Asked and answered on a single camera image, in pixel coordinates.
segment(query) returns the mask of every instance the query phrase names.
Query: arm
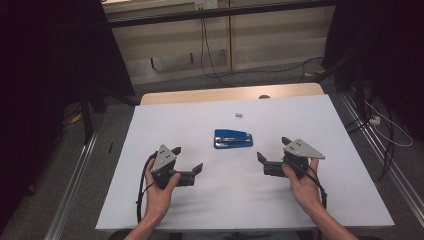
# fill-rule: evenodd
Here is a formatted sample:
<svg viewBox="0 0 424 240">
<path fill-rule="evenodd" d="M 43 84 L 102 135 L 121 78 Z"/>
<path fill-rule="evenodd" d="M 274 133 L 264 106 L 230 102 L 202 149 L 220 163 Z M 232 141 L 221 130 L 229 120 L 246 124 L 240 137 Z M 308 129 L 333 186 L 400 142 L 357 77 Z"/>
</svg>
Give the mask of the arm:
<svg viewBox="0 0 424 240">
<path fill-rule="evenodd" d="M 153 167 L 154 160 L 151 160 L 146 171 L 146 186 L 154 183 L 155 180 L 150 170 Z M 169 180 L 168 186 L 164 190 L 158 188 L 155 184 L 147 189 L 147 205 L 144 218 L 128 234 L 125 240 L 144 240 L 147 239 L 156 226 L 162 221 L 168 212 L 171 204 L 172 191 L 177 186 L 181 175 L 175 173 Z"/>
<path fill-rule="evenodd" d="M 312 159 L 310 167 L 317 172 L 318 159 Z M 297 179 L 293 169 L 287 164 L 283 164 L 283 171 L 290 179 L 290 187 L 297 203 L 328 239 L 357 239 L 324 209 L 314 182 L 307 177 Z M 312 170 L 309 169 L 308 173 L 314 176 Z"/>
</svg>

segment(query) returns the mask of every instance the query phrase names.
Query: human hand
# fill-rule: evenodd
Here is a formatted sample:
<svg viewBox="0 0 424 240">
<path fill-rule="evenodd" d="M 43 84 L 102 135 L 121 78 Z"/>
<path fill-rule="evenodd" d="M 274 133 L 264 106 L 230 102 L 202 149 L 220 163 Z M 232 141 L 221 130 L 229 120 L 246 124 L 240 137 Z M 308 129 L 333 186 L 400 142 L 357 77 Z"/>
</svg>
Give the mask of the human hand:
<svg viewBox="0 0 424 240">
<path fill-rule="evenodd" d="M 154 159 L 150 160 L 146 171 L 146 186 L 150 186 L 155 182 L 151 169 Z M 175 173 L 168 182 L 165 189 L 160 189 L 156 184 L 153 184 L 147 189 L 147 204 L 144 217 L 154 217 L 159 222 L 165 217 L 171 204 L 172 191 L 177 186 L 181 174 Z"/>
<path fill-rule="evenodd" d="M 310 167 L 317 173 L 318 159 L 312 159 Z M 297 203 L 302 207 L 303 211 L 310 215 L 311 211 L 317 208 L 323 208 L 318 192 L 318 186 L 308 177 L 303 177 L 300 180 L 296 173 L 288 164 L 283 164 L 283 171 L 290 179 L 290 188 Z M 307 173 L 317 179 L 314 171 L 308 169 Z"/>
<path fill-rule="evenodd" d="M 125 240 L 147 240 L 156 226 L 162 221 L 171 204 L 172 191 L 177 186 L 181 174 L 175 173 L 165 189 L 160 189 L 151 173 L 154 159 L 151 159 L 146 168 L 147 205 L 144 218 L 126 237 Z"/>
</svg>

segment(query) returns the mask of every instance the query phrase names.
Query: blue stapler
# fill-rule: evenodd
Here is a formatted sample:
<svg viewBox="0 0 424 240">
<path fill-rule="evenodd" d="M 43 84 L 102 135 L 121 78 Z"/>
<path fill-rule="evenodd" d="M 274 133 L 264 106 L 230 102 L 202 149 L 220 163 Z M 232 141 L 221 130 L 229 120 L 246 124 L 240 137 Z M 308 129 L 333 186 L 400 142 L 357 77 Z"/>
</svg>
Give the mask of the blue stapler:
<svg viewBox="0 0 424 240">
<path fill-rule="evenodd" d="M 253 146 L 253 139 L 252 135 L 246 132 L 215 129 L 213 146 L 216 149 L 251 147 Z"/>
</svg>

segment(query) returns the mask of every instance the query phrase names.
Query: table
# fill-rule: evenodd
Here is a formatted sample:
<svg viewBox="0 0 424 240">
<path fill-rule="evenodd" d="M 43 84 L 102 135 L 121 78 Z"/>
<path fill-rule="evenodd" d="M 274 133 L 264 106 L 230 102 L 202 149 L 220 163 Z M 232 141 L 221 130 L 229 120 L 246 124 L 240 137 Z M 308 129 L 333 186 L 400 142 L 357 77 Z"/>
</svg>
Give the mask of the table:
<svg viewBox="0 0 424 240">
<path fill-rule="evenodd" d="M 257 100 L 260 95 L 271 99 Z M 235 112 L 243 118 L 235 118 Z M 215 128 L 252 133 L 254 146 L 215 150 Z M 282 136 L 302 138 L 327 156 L 320 162 L 320 180 L 328 193 L 328 211 L 342 225 L 394 224 L 328 96 L 317 84 L 293 84 L 145 95 L 134 112 L 96 229 L 114 231 L 137 224 L 134 202 L 141 171 L 160 144 L 182 147 L 177 170 L 190 170 L 200 162 L 204 167 L 193 187 L 174 191 L 157 230 L 313 228 L 295 202 L 289 181 L 264 176 L 256 159 L 260 151 L 278 161 L 283 156 Z"/>
</svg>

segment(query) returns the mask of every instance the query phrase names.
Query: stapler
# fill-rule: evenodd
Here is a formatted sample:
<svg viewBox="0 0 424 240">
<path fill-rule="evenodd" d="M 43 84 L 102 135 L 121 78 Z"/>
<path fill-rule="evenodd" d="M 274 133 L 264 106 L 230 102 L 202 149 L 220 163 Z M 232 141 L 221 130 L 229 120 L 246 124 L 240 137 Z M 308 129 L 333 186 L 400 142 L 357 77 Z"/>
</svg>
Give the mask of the stapler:
<svg viewBox="0 0 424 240">
<path fill-rule="evenodd" d="M 301 139 L 291 141 L 288 138 L 281 138 L 282 143 L 285 145 L 284 157 L 282 162 L 267 161 L 266 158 L 257 152 L 258 161 L 264 165 L 264 174 L 275 177 L 287 177 L 282 166 L 284 163 L 289 164 L 293 171 L 296 173 L 298 179 L 305 176 L 309 167 L 309 158 L 325 159 L 325 156 L 311 147 L 309 144 Z"/>
<path fill-rule="evenodd" d="M 251 134 L 229 129 L 215 129 L 214 148 L 242 148 L 253 146 Z"/>
</svg>

